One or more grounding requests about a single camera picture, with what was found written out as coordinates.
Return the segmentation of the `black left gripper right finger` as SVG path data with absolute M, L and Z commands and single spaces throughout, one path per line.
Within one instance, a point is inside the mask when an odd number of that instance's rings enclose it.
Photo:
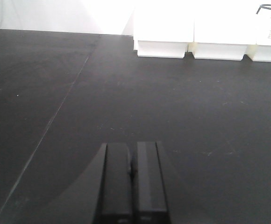
M 135 223 L 170 224 L 157 143 L 138 142 L 132 165 Z

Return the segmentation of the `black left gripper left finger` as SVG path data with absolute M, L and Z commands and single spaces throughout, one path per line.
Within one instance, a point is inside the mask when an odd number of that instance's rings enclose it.
M 131 165 L 125 143 L 105 145 L 102 181 L 94 224 L 133 222 Z

